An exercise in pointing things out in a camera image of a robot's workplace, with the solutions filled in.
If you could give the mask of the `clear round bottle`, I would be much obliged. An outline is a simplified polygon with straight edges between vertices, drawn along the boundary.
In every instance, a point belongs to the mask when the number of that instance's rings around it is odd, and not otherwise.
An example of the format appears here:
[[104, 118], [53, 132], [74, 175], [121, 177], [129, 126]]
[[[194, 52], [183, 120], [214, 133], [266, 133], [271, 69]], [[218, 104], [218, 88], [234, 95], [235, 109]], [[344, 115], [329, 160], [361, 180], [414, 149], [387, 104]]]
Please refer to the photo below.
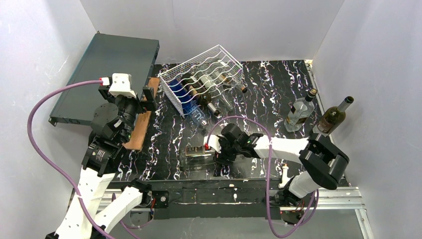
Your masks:
[[209, 170], [214, 166], [215, 151], [204, 146], [186, 146], [179, 150], [182, 171]]

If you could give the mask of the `blue glass bottle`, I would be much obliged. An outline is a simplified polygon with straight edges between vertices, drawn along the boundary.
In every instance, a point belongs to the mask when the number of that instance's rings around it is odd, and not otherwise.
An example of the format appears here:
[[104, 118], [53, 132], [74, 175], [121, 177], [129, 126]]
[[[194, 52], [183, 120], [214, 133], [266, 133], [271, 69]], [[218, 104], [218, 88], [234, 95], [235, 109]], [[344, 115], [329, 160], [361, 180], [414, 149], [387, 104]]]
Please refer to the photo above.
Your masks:
[[168, 87], [171, 91], [168, 97], [180, 115], [183, 118], [189, 116], [195, 124], [200, 127], [206, 127], [208, 122], [205, 119], [205, 113], [183, 88], [183, 85], [178, 80], [172, 80], [168, 83]]

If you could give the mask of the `dark green wine bottle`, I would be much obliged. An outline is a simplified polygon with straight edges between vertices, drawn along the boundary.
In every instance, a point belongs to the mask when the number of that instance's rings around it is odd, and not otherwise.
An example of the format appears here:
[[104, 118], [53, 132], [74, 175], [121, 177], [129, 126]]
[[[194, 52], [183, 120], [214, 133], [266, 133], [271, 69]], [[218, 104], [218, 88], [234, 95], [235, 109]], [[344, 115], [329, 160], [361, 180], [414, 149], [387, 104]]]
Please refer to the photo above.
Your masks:
[[190, 73], [186, 73], [182, 75], [180, 83], [199, 105], [207, 107], [210, 113], [216, 117], [220, 115], [220, 110], [212, 103], [210, 93], [206, 92], [207, 88], [199, 79]]

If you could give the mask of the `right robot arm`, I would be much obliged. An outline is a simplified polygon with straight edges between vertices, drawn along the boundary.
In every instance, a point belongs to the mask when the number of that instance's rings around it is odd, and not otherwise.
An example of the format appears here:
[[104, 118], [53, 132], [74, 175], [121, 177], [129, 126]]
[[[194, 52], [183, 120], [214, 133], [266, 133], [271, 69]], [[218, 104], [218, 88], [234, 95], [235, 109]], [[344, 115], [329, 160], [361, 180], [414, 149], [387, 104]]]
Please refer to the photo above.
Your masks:
[[279, 191], [274, 195], [266, 192], [269, 205], [296, 206], [308, 194], [319, 188], [335, 190], [349, 164], [349, 157], [334, 145], [328, 137], [312, 133], [307, 138], [287, 139], [269, 137], [262, 133], [247, 134], [237, 125], [226, 125], [219, 135], [204, 138], [206, 149], [215, 151], [220, 164], [232, 162], [237, 156], [248, 158], [284, 159], [302, 164], [305, 171], [287, 177], [287, 167], [282, 169]]

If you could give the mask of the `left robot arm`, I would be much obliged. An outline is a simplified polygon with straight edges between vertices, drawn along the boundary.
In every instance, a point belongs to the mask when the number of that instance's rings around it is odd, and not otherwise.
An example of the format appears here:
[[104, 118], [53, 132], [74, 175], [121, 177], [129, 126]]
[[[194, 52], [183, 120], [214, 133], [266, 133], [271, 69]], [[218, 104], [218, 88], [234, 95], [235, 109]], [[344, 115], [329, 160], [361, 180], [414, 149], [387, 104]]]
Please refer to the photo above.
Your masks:
[[145, 100], [128, 90], [113, 93], [107, 86], [100, 86], [99, 92], [107, 103], [94, 112], [93, 131], [75, 195], [58, 229], [46, 235], [48, 239], [108, 239], [110, 231], [133, 208], [154, 210], [152, 186], [139, 179], [123, 186], [121, 194], [99, 210], [118, 164], [127, 153], [124, 145], [130, 141], [137, 115], [156, 109], [154, 88], [143, 88]]

